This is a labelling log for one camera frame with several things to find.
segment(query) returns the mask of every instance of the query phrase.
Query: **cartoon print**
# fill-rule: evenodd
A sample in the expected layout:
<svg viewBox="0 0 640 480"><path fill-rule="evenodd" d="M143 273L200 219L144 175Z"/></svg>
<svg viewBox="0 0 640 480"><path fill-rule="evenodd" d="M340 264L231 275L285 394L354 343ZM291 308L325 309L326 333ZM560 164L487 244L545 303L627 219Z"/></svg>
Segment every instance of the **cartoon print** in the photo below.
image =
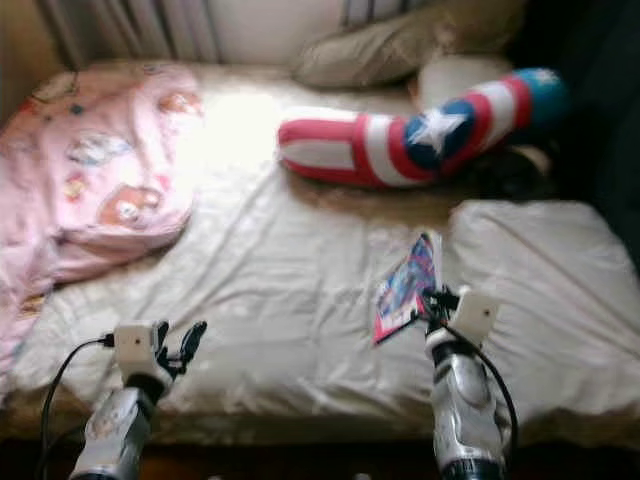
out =
<svg viewBox="0 0 640 480"><path fill-rule="evenodd" d="M4 189L4 182L7 180L7 174L5 173L5 169L7 168L7 164L9 160L4 156L2 152L0 152L0 189Z"/></svg>
<svg viewBox="0 0 640 480"><path fill-rule="evenodd" d="M141 230L161 203L162 194L153 188L121 185L101 206L98 223Z"/></svg>
<svg viewBox="0 0 640 480"><path fill-rule="evenodd" d="M71 112L73 115L82 115L84 113L84 107L82 105L74 103L69 107L69 112Z"/></svg>
<svg viewBox="0 0 640 480"><path fill-rule="evenodd" d="M82 130L67 149L67 157L84 166L101 166L131 150L131 145L115 135Z"/></svg>
<svg viewBox="0 0 640 480"><path fill-rule="evenodd" d="M193 92L171 92L158 101L163 113L202 115L202 100Z"/></svg>
<svg viewBox="0 0 640 480"><path fill-rule="evenodd" d="M42 311L44 300L44 295L34 295L33 297L27 298L22 302L22 305L20 305L20 314L25 317L38 315Z"/></svg>
<svg viewBox="0 0 640 480"><path fill-rule="evenodd" d="M62 191L69 202L76 202L87 189L87 179L82 172L74 172L67 177Z"/></svg>
<svg viewBox="0 0 640 480"><path fill-rule="evenodd" d="M11 300L11 289L9 285L0 278L0 308L3 312L9 310L9 302Z"/></svg>
<svg viewBox="0 0 640 480"><path fill-rule="evenodd" d="M14 152L31 153L37 148L33 137L28 133L20 135L14 133L13 137L7 143L7 147Z"/></svg>
<svg viewBox="0 0 640 480"><path fill-rule="evenodd" d="M78 91L77 79L76 72L61 73L41 84L31 96L42 103L54 103L63 97L76 94Z"/></svg>
<svg viewBox="0 0 640 480"><path fill-rule="evenodd" d="M171 190L171 178L168 175L156 175L156 180L163 191L168 192Z"/></svg>
<svg viewBox="0 0 640 480"><path fill-rule="evenodd" d="M21 161L25 155L30 155L35 150L35 145L27 137L17 136L6 145L6 156L2 156L3 177L10 181L14 187L24 192L33 189L34 176L29 168L30 162Z"/></svg>
<svg viewBox="0 0 640 480"><path fill-rule="evenodd" d="M27 98L24 102L22 102L22 105L20 105L19 111L20 113L37 115L38 105L32 98Z"/></svg>

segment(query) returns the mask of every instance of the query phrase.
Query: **black cable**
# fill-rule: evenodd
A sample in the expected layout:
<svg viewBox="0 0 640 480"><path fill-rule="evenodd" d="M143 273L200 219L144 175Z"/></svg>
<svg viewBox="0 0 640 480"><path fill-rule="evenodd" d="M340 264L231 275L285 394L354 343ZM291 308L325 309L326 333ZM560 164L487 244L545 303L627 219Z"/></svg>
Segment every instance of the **black cable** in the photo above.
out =
<svg viewBox="0 0 640 480"><path fill-rule="evenodd" d="M504 379L500 375L500 372L498 372L498 369L493 364L493 362L489 360L489 357L487 357L482 352L482 350L478 346L476 346L475 343L467 339L464 335L462 335L456 329L447 325L446 322L443 321L441 325L442 325L442 328L444 328L447 332L453 335L456 338L456 340L464 343L465 345L467 345L469 348L473 350L473 353L477 355L478 358L480 358L480 360L482 360L482 362L491 371L493 378L495 378L496 382L498 383L500 392L502 393L502 396L504 397L504 401L507 404L507 409L509 410L509 421L511 422L511 435L509 437L509 455L507 458L507 463L509 463L509 461L514 458L514 453L518 448L519 426L518 426L518 416L516 415L516 408L513 404L513 399L511 398L511 394L507 389L507 385L504 383Z"/></svg>
<svg viewBox="0 0 640 480"><path fill-rule="evenodd" d="M36 464L36 474L35 474L36 480L40 480L42 478L46 478L46 472L45 472L46 468L45 467L46 467L47 462L49 460L49 455L51 455L51 452L53 451L53 449L55 447L57 447L58 444L62 440L66 439L68 437L71 437L73 435L77 435L79 433L83 433L83 432L84 432L84 425L79 425L77 427L74 427L74 428L72 428L70 430L67 430L66 432L58 435L56 438L54 438L51 441L51 443L47 446L47 449L40 454L40 458L38 459L38 463Z"/></svg>
<svg viewBox="0 0 640 480"><path fill-rule="evenodd" d="M105 335L102 338L89 340L88 342L84 342L78 345L73 351L67 356L66 360L60 366L58 373L54 377L51 385L49 386L49 391L47 392L47 398L44 401L44 405L42 407L42 414L40 416L40 456L41 458L46 454L47 449L49 448L49 411L51 410L51 402L53 400L53 395L56 393L56 389L58 388L58 384L62 379L62 375L66 368L69 366L73 357L85 347L89 345L97 345L102 344L104 346L113 346L113 334ZM36 477L36 480L47 480L47 467L46 463L43 464L42 472L40 473L40 477Z"/></svg>

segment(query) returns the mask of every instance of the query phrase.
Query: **floor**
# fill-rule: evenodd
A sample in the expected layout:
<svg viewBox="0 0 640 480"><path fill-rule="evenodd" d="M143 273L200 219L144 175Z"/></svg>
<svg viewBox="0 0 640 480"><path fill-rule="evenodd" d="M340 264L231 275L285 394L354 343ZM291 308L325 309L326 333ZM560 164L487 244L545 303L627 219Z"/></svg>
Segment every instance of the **floor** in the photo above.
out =
<svg viewBox="0 0 640 480"><path fill-rule="evenodd" d="M49 480L67 478L77 446L62 446L50 463ZM2 478L29 479L37 445L0 444ZM410 442L293 447L149 447L140 480L351 480L358 473L371 480L438 478L431 444ZM584 450L564 444L521 450L512 480L616 480L640 478L630 454L620 450Z"/></svg>

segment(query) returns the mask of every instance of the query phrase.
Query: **white star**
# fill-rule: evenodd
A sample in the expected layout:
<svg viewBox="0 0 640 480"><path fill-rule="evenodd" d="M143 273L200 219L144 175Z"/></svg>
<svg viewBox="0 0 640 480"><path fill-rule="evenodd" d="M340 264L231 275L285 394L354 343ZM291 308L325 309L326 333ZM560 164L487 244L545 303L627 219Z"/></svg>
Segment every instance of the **white star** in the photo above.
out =
<svg viewBox="0 0 640 480"><path fill-rule="evenodd" d="M437 108L424 112L422 125L409 137L409 143L428 145L438 155L442 153L444 141L449 133L458 128L466 119L459 113L442 113Z"/></svg>
<svg viewBox="0 0 640 480"><path fill-rule="evenodd" d="M553 73L551 70L540 70L536 73L536 80L541 85L546 85L547 83L555 83L558 81L558 76Z"/></svg>

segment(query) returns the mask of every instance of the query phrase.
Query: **pillow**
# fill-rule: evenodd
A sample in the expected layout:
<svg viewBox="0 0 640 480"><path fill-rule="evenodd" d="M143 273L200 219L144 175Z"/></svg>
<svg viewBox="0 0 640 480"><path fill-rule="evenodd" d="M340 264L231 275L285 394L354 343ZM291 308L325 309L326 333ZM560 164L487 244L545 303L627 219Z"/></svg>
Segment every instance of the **pillow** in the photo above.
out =
<svg viewBox="0 0 640 480"><path fill-rule="evenodd" d="M500 55L436 56L420 69L417 107L420 111L438 107L475 85L499 80L511 70L511 63Z"/></svg>
<svg viewBox="0 0 640 480"><path fill-rule="evenodd" d="M278 129L284 165L318 180L403 187L452 176L480 153L562 119L569 106L551 70L519 70L407 119L330 108L289 110Z"/></svg>
<svg viewBox="0 0 640 480"><path fill-rule="evenodd" d="M315 87L368 87L415 72L434 52L495 53L517 32L524 0L437 0L303 49L292 76Z"/></svg>

